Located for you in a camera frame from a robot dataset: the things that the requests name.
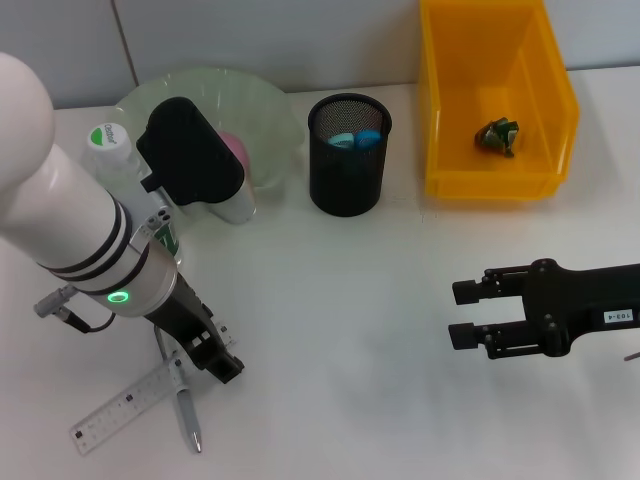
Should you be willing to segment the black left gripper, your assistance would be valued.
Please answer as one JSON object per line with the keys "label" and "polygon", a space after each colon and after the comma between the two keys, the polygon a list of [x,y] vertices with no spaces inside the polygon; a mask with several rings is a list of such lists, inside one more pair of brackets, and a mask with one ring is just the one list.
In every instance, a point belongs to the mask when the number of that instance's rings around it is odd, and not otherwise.
{"label": "black left gripper", "polygon": [[211,312],[181,274],[177,274],[164,303],[144,317],[171,336],[198,369],[208,369],[223,384],[244,370],[244,363],[226,352],[221,337],[215,331]]}

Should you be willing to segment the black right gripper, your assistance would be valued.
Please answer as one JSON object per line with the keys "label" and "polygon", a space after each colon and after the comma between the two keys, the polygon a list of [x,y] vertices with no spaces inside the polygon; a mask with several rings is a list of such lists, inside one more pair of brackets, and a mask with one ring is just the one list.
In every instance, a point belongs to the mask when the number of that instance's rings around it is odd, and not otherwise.
{"label": "black right gripper", "polygon": [[491,360],[538,354],[561,357],[585,334],[639,326],[637,264],[569,270],[542,259],[530,268],[486,269],[479,282],[454,282],[452,290],[457,305],[522,295],[527,321],[448,326],[455,350],[483,347]]}

